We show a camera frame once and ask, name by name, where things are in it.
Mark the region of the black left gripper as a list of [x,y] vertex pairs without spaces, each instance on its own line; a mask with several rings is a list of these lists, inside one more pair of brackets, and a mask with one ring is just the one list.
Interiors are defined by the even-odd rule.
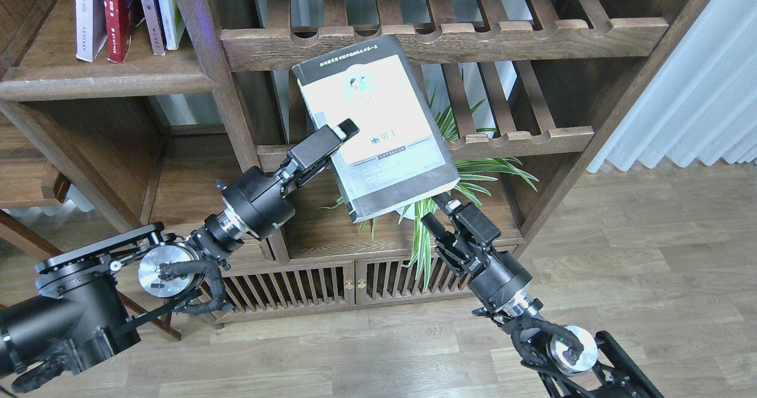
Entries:
[[216,180],[225,210],[206,218],[205,250],[235,251],[244,234],[257,241],[270,236],[295,214],[287,194],[313,180],[341,144],[359,133],[354,121],[346,118],[335,128],[324,126],[295,145],[271,174],[253,166],[230,185]]

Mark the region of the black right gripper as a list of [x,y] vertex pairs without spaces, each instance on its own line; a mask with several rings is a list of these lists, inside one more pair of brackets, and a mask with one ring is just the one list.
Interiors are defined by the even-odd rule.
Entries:
[[532,275],[507,251],[493,242],[500,230],[472,203],[463,205],[447,192],[433,196],[437,207],[449,217],[454,232],[447,231],[432,213],[421,223],[435,239],[436,252],[457,277],[468,275],[468,289],[486,312],[508,316],[532,316],[533,297],[527,292]]

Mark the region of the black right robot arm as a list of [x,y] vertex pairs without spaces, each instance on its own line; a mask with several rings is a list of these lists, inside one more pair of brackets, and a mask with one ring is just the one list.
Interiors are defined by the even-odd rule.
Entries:
[[525,368],[537,371],[552,397],[660,397],[661,392],[605,331],[591,334],[540,316],[542,303],[527,291],[532,275],[511,253],[497,251],[500,230],[475,205],[434,196],[454,231],[435,215],[422,218],[437,253],[481,301],[476,316],[492,320],[513,341]]

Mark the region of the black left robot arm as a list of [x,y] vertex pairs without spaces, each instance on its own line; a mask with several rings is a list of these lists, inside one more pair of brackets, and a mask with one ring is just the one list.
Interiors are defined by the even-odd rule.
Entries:
[[[138,327],[170,312],[231,309],[221,271],[243,245],[270,236],[294,215],[287,194],[303,187],[358,134],[354,121],[315,131],[265,174],[253,167],[235,182],[216,181],[224,211],[186,237],[155,222],[38,263],[38,296],[2,310],[2,376],[16,374],[9,396],[41,387],[63,372],[79,374],[140,341]],[[117,293],[117,271],[140,262],[140,280],[167,303],[138,317]]]

